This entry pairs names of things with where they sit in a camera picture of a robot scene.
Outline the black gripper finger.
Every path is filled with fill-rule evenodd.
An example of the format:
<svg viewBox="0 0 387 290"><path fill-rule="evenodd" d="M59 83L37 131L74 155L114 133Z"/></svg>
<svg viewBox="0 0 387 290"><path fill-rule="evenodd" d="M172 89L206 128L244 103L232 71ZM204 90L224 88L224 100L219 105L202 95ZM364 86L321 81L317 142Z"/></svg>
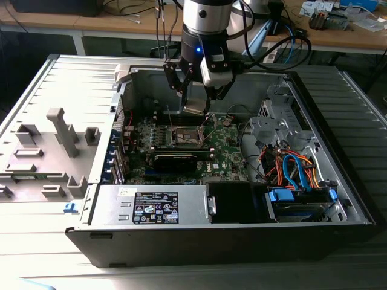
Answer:
<svg viewBox="0 0 387 290"><path fill-rule="evenodd" d="M163 69L169 87L176 92L179 98L179 111L183 112L187 102L187 89L194 77L194 66L183 58L166 59Z"/></svg>
<svg viewBox="0 0 387 290"><path fill-rule="evenodd" d="M206 95L207 95L206 105L204 108L204 114L208 113L210 106L211 106L211 101L223 100L225 98L226 94L231 89L232 85L234 84L235 79L236 79L236 77L234 76L228 84L223 85L218 89L216 89L215 87L207 87L207 86L204 87Z"/></svg>

